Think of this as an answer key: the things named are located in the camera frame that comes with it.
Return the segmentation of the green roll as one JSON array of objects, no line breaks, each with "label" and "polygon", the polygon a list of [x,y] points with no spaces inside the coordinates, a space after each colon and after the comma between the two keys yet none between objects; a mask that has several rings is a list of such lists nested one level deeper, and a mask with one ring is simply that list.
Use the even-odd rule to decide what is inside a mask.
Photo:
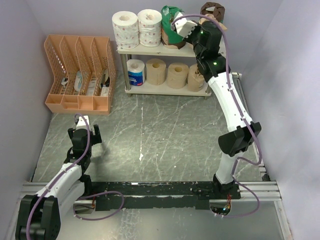
[{"label": "green roll", "polygon": [[165,5],[161,9],[162,16],[162,43],[169,49],[181,49],[186,45],[186,41],[174,30],[171,29],[171,23],[174,21],[178,12],[184,14],[185,12],[176,6]]},{"label": "green roll", "polygon": [[202,15],[211,14],[220,23],[223,23],[225,11],[225,7],[217,2],[206,2],[200,9]]}]

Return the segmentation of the brown paper roll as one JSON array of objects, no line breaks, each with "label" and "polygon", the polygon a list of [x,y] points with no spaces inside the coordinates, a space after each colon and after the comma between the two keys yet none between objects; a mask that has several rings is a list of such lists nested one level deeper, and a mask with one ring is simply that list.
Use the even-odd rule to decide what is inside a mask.
[{"label": "brown paper roll", "polygon": [[[207,14],[205,14],[205,16],[210,18],[214,22],[217,22],[219,24],[219,26],[222,28],[223,31],[227,31],[228,30],[227,27],[224,26],[221,22],[219,22],[213,14],[207,13]],[[200,25],[202,25],[204,22],[211,22],[211,20],[202,17],[202,18],[199,19],[198,23]]]},{"label": "brown paper roll", "polygon": [[197,64],[189,67],[187,76],[187,89],[191,92],[199,92],[205,83],[203,75],[200,74]]}]

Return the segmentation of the bare tan paper roll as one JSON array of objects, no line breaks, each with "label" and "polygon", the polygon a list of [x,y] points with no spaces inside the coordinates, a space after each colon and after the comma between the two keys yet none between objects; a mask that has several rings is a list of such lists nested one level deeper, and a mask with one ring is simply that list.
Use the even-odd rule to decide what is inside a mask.
[{"label": "bare tan paper roll", "polygon": [[166,63],[158,58],[146,62],[146,80],[154,86],[162,85],[166,80]]}]

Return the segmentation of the white dotted roll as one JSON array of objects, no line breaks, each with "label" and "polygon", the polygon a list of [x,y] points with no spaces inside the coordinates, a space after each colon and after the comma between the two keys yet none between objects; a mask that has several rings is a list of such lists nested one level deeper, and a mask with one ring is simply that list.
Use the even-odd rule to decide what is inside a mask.
[{"label": "white dotted roll", "polygon": [[119,49],[133,49],[139,42],[138,16],[131,11],[118,11],[112,16],[112,27]]},{"label": "white dotted roll", "polygon": [[162,39],[162,14],[154,9],[144,9],[137,14],[139,43],[157,47]]}]

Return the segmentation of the plastic white blue roll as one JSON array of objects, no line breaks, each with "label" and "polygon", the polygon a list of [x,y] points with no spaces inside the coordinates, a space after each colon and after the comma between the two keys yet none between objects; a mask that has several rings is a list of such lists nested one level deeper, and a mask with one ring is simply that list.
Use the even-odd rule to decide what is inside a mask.
[{"label": "plastic white blue roll", "polygon": [[141,86],[145,82],[145,63],[139,59],[129,59],[127,62],[128,80],[132,86]]}]

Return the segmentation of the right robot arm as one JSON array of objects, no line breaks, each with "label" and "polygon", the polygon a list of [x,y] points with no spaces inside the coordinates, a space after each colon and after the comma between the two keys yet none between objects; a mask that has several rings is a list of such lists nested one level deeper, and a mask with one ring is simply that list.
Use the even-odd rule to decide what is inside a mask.
[{"label": "right robot arm", "polygon": [[221,38],[222,32],[211,21],[196,26],[187,38],[193,45],[198,71],[217,97],[228,129],[226,134],[218,137],[222,156],[212,186],[212,193],[218,199],[223,199],[233,188],[235,163],[262,130],[261,124],[253,122],[246,111],[226,57],[219,53]]}]

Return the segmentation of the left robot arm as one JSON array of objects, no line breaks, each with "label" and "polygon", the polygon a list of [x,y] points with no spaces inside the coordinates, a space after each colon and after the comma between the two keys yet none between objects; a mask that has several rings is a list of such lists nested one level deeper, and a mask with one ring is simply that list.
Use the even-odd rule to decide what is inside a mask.
[{"label": "left robot arm", "polygon": [[15,239],[55,240],[64,215],[73,203],[89,199],[94,192],[85,172],[91,163],[92,146],[102,143],[99,126],[86,127],[79,120],[68,129],[72,147],[57,175],[36,194],[25,195],[19,206]]}]

